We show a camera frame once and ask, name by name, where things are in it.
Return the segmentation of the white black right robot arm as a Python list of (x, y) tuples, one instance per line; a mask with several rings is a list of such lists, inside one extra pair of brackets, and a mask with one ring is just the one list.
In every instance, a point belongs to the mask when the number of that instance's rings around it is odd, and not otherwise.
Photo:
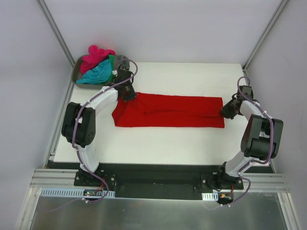
[(224, 162), (217, 175), (214, 176), (218, 190), (242, 189), (242, 174), (254, 164), (267, 164), (275, 158), (281, 141), (283, 121), (272, 118), (253, 98), (251, 86), (238, 86), (237, 93), (232, 96), (220, 111), (226, 119), (234, 119), (241, 115), (248, 121), (241, 139), (239, 153)]

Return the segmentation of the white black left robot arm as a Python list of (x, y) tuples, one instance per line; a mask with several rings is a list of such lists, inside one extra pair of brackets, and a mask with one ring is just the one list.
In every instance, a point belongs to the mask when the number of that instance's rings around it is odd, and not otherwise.
[(102, 177), (96, 171), (99, 160), (92, 145), (96, 134), (96, 116), (120, 99), (129, 101), (137, 96), (132, 86), (135, 73), (125, 69), (116, 70), (115, 73), (110, 86), (102, 87), (84, 103), (68, 103), (61, 128), (62, 136), (77, 153), (80, 168), (87, 172), (84, 179), (90, 186), (99, 185)]

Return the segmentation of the red t shirt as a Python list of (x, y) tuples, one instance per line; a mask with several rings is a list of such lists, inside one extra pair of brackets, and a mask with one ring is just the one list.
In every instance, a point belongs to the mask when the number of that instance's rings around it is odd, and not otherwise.
[(112, 113), (117, 127), (213, 127), (224, 128), (221, 97), (137, 93), (120, 99)]

